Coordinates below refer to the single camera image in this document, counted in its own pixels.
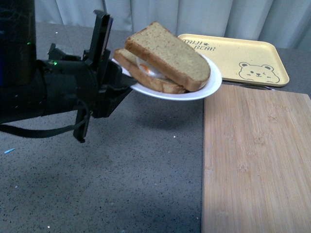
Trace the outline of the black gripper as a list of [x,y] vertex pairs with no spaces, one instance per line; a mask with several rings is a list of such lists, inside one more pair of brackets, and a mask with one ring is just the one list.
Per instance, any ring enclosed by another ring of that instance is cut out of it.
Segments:
[[75,124],[49,130],[47,136],[73,131],[84,142],[90,117],[108,117],[138,81],[122,74],[109,58],[107,43],[113,18],[95,10],[90,48],[82,57],[69,55],[51,44],[47,61],[47,114],[76,110]]

